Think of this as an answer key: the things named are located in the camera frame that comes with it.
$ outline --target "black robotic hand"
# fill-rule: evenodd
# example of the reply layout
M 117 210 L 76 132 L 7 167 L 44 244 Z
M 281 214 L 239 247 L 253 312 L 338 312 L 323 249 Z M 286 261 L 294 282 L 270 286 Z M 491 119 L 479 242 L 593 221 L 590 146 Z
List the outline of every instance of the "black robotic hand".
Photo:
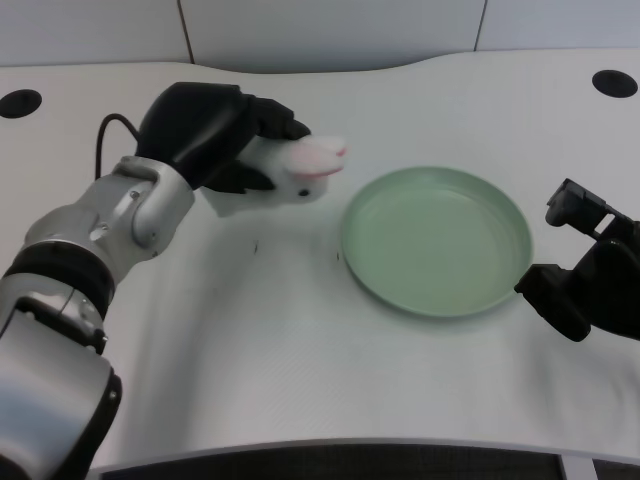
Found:
M 136 156 L 170 165 L 194 190 L 270 190 L 268 178 L 235 161 L 238 154 L 256 135 L 298 140 L 310 133 L 274 100 L 243 94 L 234 85 L 180 82 L 145 115 Z

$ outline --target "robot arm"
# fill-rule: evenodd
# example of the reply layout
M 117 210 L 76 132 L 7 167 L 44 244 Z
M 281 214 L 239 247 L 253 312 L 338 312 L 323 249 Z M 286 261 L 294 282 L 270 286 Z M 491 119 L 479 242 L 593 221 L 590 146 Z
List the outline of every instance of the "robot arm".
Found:
M 193 191 L 255 135 L 309 133 L 238 87 L 177 83 L 145 116 L 135 156 L 29 229 L 0 281 L 0 478 L 84 478 L 122 395 L 101 356 L 117 284 L 167 248 Z

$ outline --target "plush rabbit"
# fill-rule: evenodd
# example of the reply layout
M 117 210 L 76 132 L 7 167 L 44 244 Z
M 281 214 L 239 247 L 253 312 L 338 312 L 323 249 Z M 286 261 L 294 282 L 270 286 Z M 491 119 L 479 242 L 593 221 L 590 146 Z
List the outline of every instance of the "plush rabbit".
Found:
M 240 210 L 308 203 L 327 189 L 328 176 L 344 167 L 346 142 L 307 136 L 297 141 L 254 138 L 205 196 L 219 217 Z

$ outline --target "white table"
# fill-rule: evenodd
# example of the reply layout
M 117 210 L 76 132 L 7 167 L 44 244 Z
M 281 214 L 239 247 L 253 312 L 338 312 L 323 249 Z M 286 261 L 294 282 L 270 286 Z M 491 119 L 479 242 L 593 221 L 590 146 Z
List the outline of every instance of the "white table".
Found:
M 44 99 L 32 116 L 0 119 L 2 267 L 35 219 L 87 187 L 102 117 L 139 123 L 173 82 L 239 84 L 351 146 L 315 204 L 219 220 L 198 194 L 169 249 L 120 285 L 105 355 L 124 399 L 94 467 L 315 441 L 640 463 L 639 343 L 594 330 L 574 344 L 521 297 L 458 320 L 410 317 L 364 293 L 336 255 L 342 212 L 360 187 L 429 164 L 500 186 L 528 217 L 535 261 L 573 267 L 589 239 L 544 221 L 565 177 L 640 218 L 640 95 L 597 92 L 591 76 L 602 69 L 640 79 L 640 50 L 469 53 L 340 74 L 0 69 L 0 95 L 33 88 Z M 133 148 L 112 127 L 106 168 Z

